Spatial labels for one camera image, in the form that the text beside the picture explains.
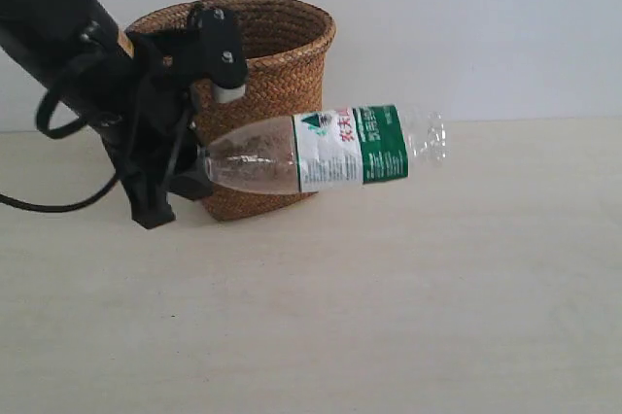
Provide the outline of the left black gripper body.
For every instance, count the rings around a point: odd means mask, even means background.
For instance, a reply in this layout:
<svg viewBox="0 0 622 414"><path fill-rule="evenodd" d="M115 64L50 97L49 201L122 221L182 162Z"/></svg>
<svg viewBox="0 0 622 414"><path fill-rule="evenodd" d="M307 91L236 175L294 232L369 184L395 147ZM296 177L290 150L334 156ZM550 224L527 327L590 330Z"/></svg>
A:
<svg viewBox="0 0 622 414"><path fill-rule="evenodd" d="M169 59L148 33L84 30L80 39L96 61L77 85L124 182L142 175L169 190L181 150L199 147L191 127L199 102L192 85L178 88L161 79Z"/></svg>

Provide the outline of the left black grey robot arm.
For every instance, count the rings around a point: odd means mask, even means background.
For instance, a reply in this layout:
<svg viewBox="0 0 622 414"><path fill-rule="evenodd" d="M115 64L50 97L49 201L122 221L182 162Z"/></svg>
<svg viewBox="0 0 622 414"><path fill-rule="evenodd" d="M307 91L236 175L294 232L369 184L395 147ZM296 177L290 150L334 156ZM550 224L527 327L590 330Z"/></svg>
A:
<svg viewBox="0 0 622 414"><path fill-rule="evenodd" d="M124 31L98 0L1 0L1 47L46 90L35 114L42 134L99 135L136 223L171 223L170 195L212 193L190 82L153 36Z"/></svg>

